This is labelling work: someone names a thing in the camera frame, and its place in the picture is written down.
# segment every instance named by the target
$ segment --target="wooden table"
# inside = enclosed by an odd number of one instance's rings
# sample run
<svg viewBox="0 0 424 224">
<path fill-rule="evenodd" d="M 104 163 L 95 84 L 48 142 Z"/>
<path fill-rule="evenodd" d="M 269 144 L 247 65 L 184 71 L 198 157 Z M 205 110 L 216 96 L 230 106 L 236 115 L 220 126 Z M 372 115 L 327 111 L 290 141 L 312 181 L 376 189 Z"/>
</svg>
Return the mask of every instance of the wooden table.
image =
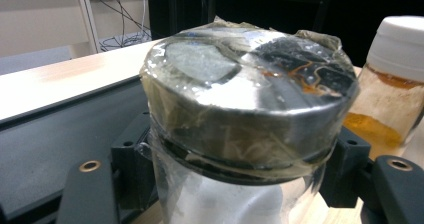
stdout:
<svg viewBox="0 0 424 224">
<path fill-rule="evenodd" d="M 112 83 L 138 75 L 148 50 L 156 42 L 96 54 L 70 61 L 0 76 L 2 95 L 0 120 L 21 115 Z M 424 167 L 424 122 L 407 145 L 404 157 Z M 355 209 L 328 208 L 318 194 L 302 223 L 361 223 L 359 200 Z M 135 223 L 161 222 L 160 205 L 156 203 Z"/>
</svg>

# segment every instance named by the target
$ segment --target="orange liquid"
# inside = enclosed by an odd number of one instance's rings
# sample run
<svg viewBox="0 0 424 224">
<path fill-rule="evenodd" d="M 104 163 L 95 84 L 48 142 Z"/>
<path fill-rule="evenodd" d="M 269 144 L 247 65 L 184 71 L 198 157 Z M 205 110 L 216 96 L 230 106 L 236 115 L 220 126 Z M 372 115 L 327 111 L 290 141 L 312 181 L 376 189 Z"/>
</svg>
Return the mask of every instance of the orange liquid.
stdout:
<svg viewBox="0 0 424 224">
<path fill-rule="evenodd" d="M 374 72 L 377 75 L 378 79 L 380 79 L 380 81 L 382 81 L 382 82 L 384 82 L 387 85 L 392 86 L 392 87 L 397 87 L 397 88 L 402 88 L 402 89 L 411 89 L 411 88 L 414 88 L 416 86 L 423 85 L 423 83 L 420 83 L 420 82 L 406 80 L 406 79 L 403 79 L 401 77 L 397 77 L 397 76 L 393 76 L 393 75 L 390 75 L 390 74 L 378 72 L 378 71 L 372 69 L 371 67 L 368 67 L 368 69 L 370 71 Z"/>
<path fill-rule="evenodd" d="M 372 160 L 380 155 L 399 155 L 403 138 L 393 128 L 356 113 L 348 113 L 343 125 L 371 145 L 369 157 Z"/>
</svg>

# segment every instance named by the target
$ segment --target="plastic bottle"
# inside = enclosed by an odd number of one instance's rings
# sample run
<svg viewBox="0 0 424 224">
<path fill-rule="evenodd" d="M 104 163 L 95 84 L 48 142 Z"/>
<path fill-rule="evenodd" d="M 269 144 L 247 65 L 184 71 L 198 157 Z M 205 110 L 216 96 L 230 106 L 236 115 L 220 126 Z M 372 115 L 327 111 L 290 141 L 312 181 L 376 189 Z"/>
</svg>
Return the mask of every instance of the plastic bottle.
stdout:
<svg viewBox="0 0 424 224">
<path fill-rule="evenodd" d="M 423 116 L 424 17 L 380 24 L 359 76 L 361 92 L 344 125 L 371 144 L 370 158 L 403 153 Z"/>
</svg>

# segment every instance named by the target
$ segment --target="cable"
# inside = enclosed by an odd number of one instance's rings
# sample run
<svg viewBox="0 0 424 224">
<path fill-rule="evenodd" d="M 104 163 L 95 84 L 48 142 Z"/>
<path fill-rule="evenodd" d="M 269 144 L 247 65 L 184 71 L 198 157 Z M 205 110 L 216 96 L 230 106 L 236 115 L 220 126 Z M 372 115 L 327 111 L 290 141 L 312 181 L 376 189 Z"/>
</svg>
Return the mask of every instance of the cable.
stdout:
<svg viewBox="0 0 424 224">
<path fill-rule="evenodd" d="M 120 7 L 120 11 L 112 6 L 110 6 L 109 4 L 107 4 L 106 2 L 104 2 L 103 0 L 99 0 L 101 3 L 103 3 L 105 6 L 107 6 L 108 8 L 112 9 L 113 11 L 121 14 L 122 17 L 122 36 L 121 36 L 121 40 L 118 41 L 118 39 L 116 37 L 111 37 L 108 39 L 103 40 L 100 43 L 100 49 L 104 52 L 109 51 L 110 48 L 122 48 L 122 47 L 127 47 L 127 46 L 131 46 L 134 44 L 138 44 L 138 43 L 142 43 L 145 41 L 150 41 L 151 40 L 151 35 L 150 33 L 148 33 L 147 31 L 151 32 L 151 30 L 147 27 L 144 26 L 144 18 L 145 18 L 145 5 L 143 5 L 143 17 L 142 17 L 142 22 L 139 23 L 137 21 L 134 20 L 134 18 L 132 18 L 132 16 L 130 15 L 130 13 L 125 9 L 125 7 L 122 5 L 121 0 L 115 0 Z M 138 28 L 140 28 L 140 31 L 136 33 L 136 35 L 131 36 L 131 37 L 127 37 L 125 35 L 125 18 L 127 18 L 128 20 L 132 21 Z"/>
<path fill-rule="evenodd" d="M 206 0 L 200 0 L 200 1 L 202 2 L 200 23 L 205 24 L 207 23 L 207 17 L 205 17 L 205 14 L 208 13 L 208 5 L 206 4 Z"/>
</svg>

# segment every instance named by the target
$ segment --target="plastic wrap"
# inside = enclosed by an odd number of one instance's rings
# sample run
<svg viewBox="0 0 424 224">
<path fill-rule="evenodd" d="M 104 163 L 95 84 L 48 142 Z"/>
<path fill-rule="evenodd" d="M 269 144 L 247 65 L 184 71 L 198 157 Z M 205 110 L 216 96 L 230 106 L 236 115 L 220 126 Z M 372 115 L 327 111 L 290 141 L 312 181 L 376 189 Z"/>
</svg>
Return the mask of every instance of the plastic wrap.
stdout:
<svg viewBox="0 0 424 224">
<path fill-rule="evenodd" d="M 322 165 L 358 92 L 338 38 L 223 21 L 164 39 L 140 74 L 165 151 L 203 175 L 255 185 Z"/>
<path fill-rule="evenodd" d="M 166 224 L 302 223 L 324 173 L 321 166 L 282 184 L 234 185 L 193 172 L 168 155 L 160 144 L 152 144 L 156 186 Z"/>
</svg>

